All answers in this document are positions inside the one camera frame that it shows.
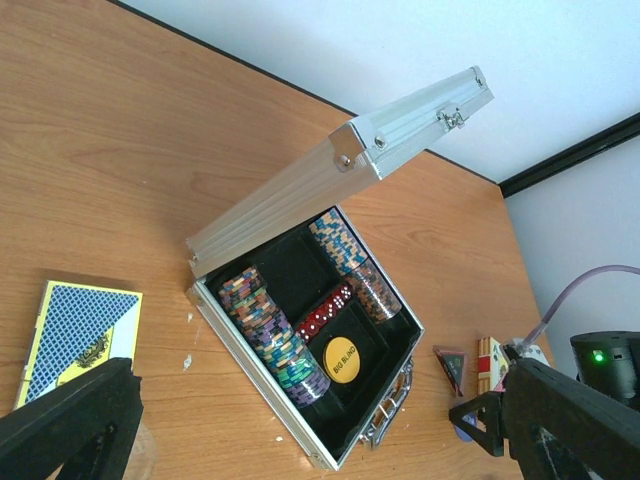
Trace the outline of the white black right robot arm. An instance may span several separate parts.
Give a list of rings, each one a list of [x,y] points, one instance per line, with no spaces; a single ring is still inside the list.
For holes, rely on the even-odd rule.
[[[604,438],[617,438],[623,427],[639,428],[637,413],[624,414],[612,426],[605,419],[618,406],[639,410],[639,334],[601,331],[570,338],[577,377],[557,375],[551,380],[520,370],[506,376],[505,389],[485,392],[450,409],[449,420],[472,441],[494,457],[504,454],[504,441],[511,447],[523,436],[518,423],[539,418],[540,428],[559,425],[563,433],[577,437],[586,433],[591,446]]]

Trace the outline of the red playing card deck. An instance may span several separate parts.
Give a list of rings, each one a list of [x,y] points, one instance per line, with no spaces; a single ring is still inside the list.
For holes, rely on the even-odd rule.
[[[477,394],[504,390],[504,377],[509,363],[501,350],[501,343],[494,337],[484,337],[478,342]]]

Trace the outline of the silver aluminium poker case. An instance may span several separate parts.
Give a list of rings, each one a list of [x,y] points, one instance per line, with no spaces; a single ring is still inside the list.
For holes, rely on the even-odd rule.
[[[189,293],[196,308],[320,469],[340,469],[357,443],[380,444],[411,389],[412,354],[424,332],[341,204],[464,126],[492,97],[482,70],[474,66],[356,116],[187,242],[194,276]],[[353,292],[346,308],[306,345],[327,375],[326,345],[335,337],[346,337],[359,351],[360,372],[347,384],[327,375],[327,393],[299,409],[225,312],[218,288],[256,267],[296,331],[314,307],[346,283],[308,229],[333,207],[381,270],[402,309],[376,323]]]

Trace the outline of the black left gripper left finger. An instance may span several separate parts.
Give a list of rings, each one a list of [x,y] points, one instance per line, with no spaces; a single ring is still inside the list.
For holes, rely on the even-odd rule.
[[[1,418],[3,479],[121,479],[143,413],[141,379],[112,358]]]

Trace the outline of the yellow big blind button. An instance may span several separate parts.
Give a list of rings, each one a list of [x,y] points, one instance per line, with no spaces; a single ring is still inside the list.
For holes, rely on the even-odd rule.
[[[347,384],[355,380],[360,372],[360,354],[352,340],[335,337],[326,345],[323,364],[327,375],[334,382]]]

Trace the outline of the blue playing card deck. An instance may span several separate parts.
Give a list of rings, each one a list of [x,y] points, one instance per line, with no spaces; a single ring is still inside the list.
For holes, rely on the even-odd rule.
[[[135,358],[143,295],[46,282],[15,409],[112,358]]]

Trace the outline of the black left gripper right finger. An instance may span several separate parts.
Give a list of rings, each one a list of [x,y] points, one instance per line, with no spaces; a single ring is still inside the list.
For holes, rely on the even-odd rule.
[[[525,479],[639,477],[639,413],[537,360],[511,366],[502,418]]]

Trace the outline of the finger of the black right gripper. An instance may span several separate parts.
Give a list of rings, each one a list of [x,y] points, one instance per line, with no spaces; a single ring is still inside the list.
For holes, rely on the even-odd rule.
[[[491,456],[505,455],[505,393],[489,391],[449,409],[448,418]]]

